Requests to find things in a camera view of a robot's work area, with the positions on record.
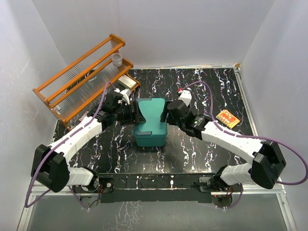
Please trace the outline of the green medicine kit box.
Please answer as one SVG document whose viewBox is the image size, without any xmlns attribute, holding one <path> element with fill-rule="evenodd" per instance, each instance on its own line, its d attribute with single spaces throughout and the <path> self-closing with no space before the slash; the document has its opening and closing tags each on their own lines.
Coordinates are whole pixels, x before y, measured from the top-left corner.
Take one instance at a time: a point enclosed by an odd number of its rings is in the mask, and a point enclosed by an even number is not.
<svg viewBox="0 0 308 231">
<path fill-rule="evenodd" d="M 135 124 L 134 136 L 139 147 L 162 147 L 166 143 L 167 123 L 160 122 L 165 107 L 163 98 L 137 99 L 144 123 Z"/>
</svg>

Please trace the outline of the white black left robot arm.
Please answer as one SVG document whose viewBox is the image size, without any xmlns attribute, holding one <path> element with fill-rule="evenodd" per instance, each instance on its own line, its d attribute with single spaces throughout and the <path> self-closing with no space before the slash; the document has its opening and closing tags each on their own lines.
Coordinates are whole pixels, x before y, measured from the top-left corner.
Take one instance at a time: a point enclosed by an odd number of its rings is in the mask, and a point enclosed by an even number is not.
<svg viewBox="0 0 308 231">
<path fill-rule="evenodd" d="M 101 104 L 91 108 L 83 120 L 59 140 L 40 145 L 34 154 L 31 177 L 57 193 L 66 186 L 83 186 L 94 192 L 99 188 L 98 174 L 87 167 L 70 167 L 73 156 L 92 138 L 118 121 L 120 125 L 144 123 L 137 100 L 118 92 L 108 93 Z"/>
</svg>

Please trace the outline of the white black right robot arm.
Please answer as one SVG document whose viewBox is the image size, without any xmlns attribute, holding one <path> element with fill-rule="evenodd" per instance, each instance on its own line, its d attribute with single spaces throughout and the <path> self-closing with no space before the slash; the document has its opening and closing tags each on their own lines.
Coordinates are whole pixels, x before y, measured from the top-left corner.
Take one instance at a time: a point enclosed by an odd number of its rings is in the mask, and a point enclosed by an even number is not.
<svg viewBox="0 0 308 231">
<path fill-rule="evenodd" d="M 161 122 L 178 126 L 188 136 L 214 143 L 246 161 L 235 166 L 222 166 L 202 186 L 225 191 L 238 183 L 255 183 L 272 189 L 286 167 L 285 158 L 278 143 L 265 138 L 261 140 L 243 138 L 231 133 L 205 115 L 192 112 L 182 100 L 166 102 Z"/>
</svg>

